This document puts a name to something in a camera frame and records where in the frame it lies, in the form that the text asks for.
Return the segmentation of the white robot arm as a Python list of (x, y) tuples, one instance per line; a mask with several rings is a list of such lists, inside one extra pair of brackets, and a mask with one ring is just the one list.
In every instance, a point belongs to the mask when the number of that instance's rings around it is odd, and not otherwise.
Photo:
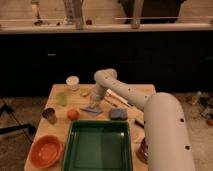
[(115, 69), (96, 71), (94, 80), (92, 108), (100, 104), (110, 89), (144, 113), (148, 171), (195, 171), (183, 108), (173, 95), (148, 95), (119, 81)]

